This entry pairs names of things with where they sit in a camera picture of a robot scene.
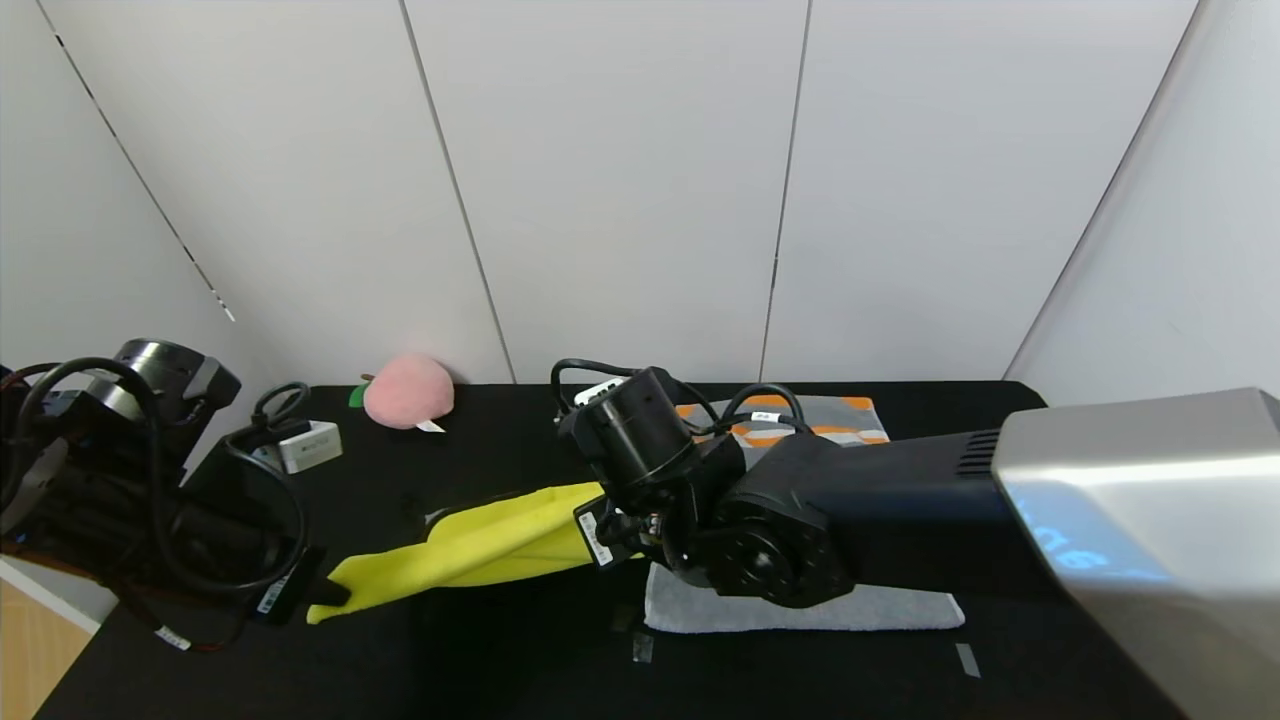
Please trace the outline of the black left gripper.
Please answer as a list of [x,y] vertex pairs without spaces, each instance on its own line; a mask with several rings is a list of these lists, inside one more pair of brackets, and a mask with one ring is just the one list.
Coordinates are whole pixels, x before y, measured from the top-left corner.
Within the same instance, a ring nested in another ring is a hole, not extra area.
[[288,573],[253,597],[252,621],[284,626],[302,605],[344,606],[351,598],[349,588],[326,577],[317,578],[325,556],[324,547],[308,544]]

